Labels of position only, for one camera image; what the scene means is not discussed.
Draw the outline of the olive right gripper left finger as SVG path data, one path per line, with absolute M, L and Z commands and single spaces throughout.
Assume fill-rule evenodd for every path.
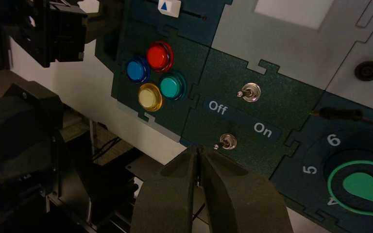
M 143 182 L 135 202 L 132 233 L 190 233 L 198 148 L 189 147 Z

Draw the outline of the olive right gripper right finger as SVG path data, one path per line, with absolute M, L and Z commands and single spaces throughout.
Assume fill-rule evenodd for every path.
M 199 149 L 212 233 L 291 233 L 286 204 L 265 177 L 209 148 Z

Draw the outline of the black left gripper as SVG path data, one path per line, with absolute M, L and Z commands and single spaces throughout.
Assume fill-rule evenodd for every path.
M 99 0 L 98 12 L 86 14 L 66 0 L 13 0 L 11 37 L 42 67 L 52 62 L 78 62 L 85 42 L 102 37 L 122 22 L 123 0 Z

